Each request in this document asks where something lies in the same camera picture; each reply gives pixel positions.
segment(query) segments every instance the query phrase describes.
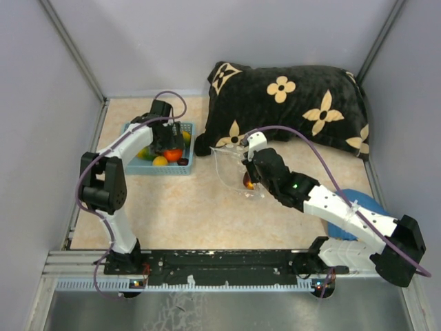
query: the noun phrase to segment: lemon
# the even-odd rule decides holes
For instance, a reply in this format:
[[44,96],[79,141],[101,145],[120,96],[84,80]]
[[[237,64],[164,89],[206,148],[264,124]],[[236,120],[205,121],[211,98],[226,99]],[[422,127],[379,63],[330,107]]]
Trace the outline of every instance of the lemon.
[[192,141],[191,134],[188,133],[187,131],[183,131],[182,132],[182,136],[184,137],[184,144],[185,144],[185,146],[189,147],[190,146],[190,142]]
[[168,166],[168,161],[165,157],[156,157],[155,160],[153,160],[153,166]]

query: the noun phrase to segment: black pillow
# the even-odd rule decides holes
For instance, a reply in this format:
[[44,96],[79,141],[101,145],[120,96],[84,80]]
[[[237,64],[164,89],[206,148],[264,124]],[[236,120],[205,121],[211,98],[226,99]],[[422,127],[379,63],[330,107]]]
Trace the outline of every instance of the black pillow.
[[[329,66],[257,68],[218,62],[210,75],[209,114],[194,151],[239,144],[243,135],[262,126],[294,128],[308,139],[350,152],[369,153],[366,108],[352,73]],[[282,130],[268,139],[288,141]]]

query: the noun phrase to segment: metal frame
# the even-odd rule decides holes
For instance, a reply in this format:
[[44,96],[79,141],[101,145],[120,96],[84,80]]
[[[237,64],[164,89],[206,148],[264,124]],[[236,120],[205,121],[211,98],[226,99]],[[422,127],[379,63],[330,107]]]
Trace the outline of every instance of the metal frame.
[[[85,80],[94,91],[96,97],[102,101],[103,106],[100,110],[94,137],[90,144],[90,150],[96,150],[98,140],[103,128],[105,116],[107,114],[107,109],[109,102],[106,96],[103,94],[101,87],[93,75],[89,65],[85,59],[81,56],[79,49],[74,44],[72,38],[70,37],[68,31],[65,29],[62,21],[60,20],[58,14],[56,13],[50,0],[38,0],[41,4],[43,10],[51,21],[54,29],[57,31],[61,40],[64,42],[68,52],[71,54],[72,59],[78,65],[81,74],[84,76]],[[384,40],[386,39],[388,33],[390,32],[392,26],[399,17],[404,4],[407,0],[396,0],[392,10],[385,21],[377,39],[373,43],[365,62],[363,63],[357,78],[360,84],[366,77],[374,59],[376,58]],[[374,198],[384,207],[386,207],[386,202],[380,190],[380,185],[378,183],[378,178],[376,176],[376,171],[372,162],[368,161],[365,163],[365,168],[369,183],[371,185],[371,190],[373,192]],[[34,305],[32,308],[32,314],[29,316],[28,324],[26,330],[43,330],[45,321],[48,317],[48,312],[54,291],[57,288],[60,278],[65,277],[85,277],[90,279],[93,274],[93,262],[96,261],[102,254],[101,250],[65,250],[68,249],[70,241],[72,240],[76,220],[79,215],[79,209],[76,206],[72,206],[71,219],[69,222],[69,230],[65,238],[65,243],[63,244],[62,250],[51,251],[48,254],[47,261],[43,269],[43,274],[41,276],[39,288],[37,295],[34,300]],[[103,266],[99,267],[98,276],[100,279],[124,279],[127,277],[122,276],[109,276],[103,274]],[[350,274],[350,275],[340,275],[339,277],[378,277],[377,274]],[[415,277],[411,282],[411,285],[407,289],[402,289],[404,300],[406,301],[407,308],[411,317],[411,322],[416,330],[435,330],[435,322],[433,320],[433,315],[430,313],[430,307],[427,301],[427,297],[422,289],[421,281],[419,277]]]
[[57,12],[54,9],[54,6],[51,4],[50,0],[37,0],[44,12],[46,13],[50,23],[61,37],[62,42],[68,49],[68,52],[72,56],[72,59],[77,64],[79,71],[83,75],[84,79],[87,81],[90,88],[94,91],[96,97],[100,102],[104,102],[106,100],[103,91],[94,76],[93,72],[90,69],[90,66],[86,62],[86,60],[81,56],[78,47],[73,42],[72,38],[69,35],[69,32],[66,30],[63,22],[60,20]]
[[360,71],[357,74],[357,82],[361,85],[363,84],[363,81],[365,80],[366,74],[368,73],[372,63],[375,61],[375,58],[377,57],[378,52],[381,49],[381,46],[383,45],[384,41],[386,40],[388,34],[391,32],[391,29],[399,16],[402,13],[402,10],[404,8],[404,5],[406,4],[407,0],[396,0],[391,12],[389,13],[389,16],[387,17],[385,23],[383,24],[383,27],[380,30],[380,33],[378,34],[376,40],[374,41],[366,59],[363,65],[361,66]]

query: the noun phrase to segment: gray wall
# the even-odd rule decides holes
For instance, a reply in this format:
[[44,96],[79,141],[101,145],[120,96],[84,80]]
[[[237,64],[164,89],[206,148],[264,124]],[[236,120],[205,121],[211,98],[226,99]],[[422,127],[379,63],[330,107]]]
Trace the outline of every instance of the gray wall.
[[99,111],[35,0],[0,11],[0,329],[22,330]]
[[365,81],[371,159],[387,206],[420,223],[441,329],[441,1],[409,1]]
[[357,72],[393,0],[52,0],[107,96],[200,94],[216,61]]

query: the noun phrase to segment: yellow fruit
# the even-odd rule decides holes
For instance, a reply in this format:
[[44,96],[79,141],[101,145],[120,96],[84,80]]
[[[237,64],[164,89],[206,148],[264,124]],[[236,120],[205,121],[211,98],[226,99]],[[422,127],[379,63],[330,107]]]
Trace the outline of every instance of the yellow fruit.
[[190,142],[192,141],[192,136],[187,131],[183,131],[182,135],[184,137],[184,144],[188,147],[190,146]]
[[152,152],[150,151],[150,147],[148,146],[140,150],[136,157],[142,160],[153,161],[156,155],[152,154]]
[[165,157],[157,157],[153,160],[153,166],[163,167],[166,165],[168,166],[168,161]]

